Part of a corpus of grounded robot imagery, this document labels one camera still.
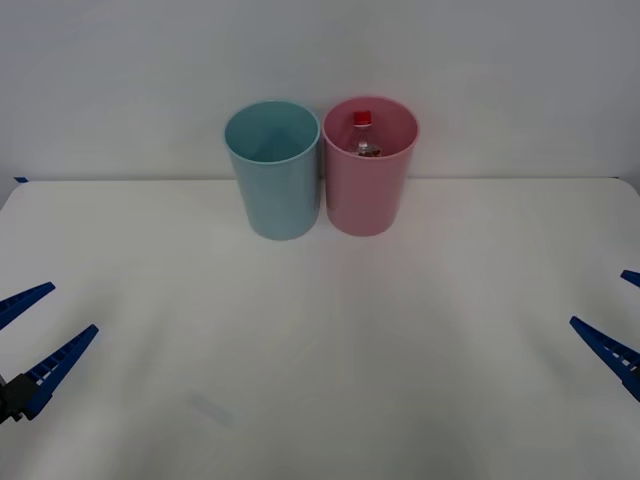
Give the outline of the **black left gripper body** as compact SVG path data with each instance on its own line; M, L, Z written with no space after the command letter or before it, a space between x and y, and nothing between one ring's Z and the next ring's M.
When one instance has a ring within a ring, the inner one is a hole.
M25 403L25 375L19 374L7 382L1 378L1 422L9 418L18 422Z

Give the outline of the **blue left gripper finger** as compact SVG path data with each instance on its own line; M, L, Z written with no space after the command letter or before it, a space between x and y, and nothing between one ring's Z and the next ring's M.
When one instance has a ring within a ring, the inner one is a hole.
M0 301L0 329L4 329L46 295L55 290L52 282L46 282Z
M99 329L91 324L44 360L20 374L14 389L14 419L33 420L53 397L53 393L91 344Z

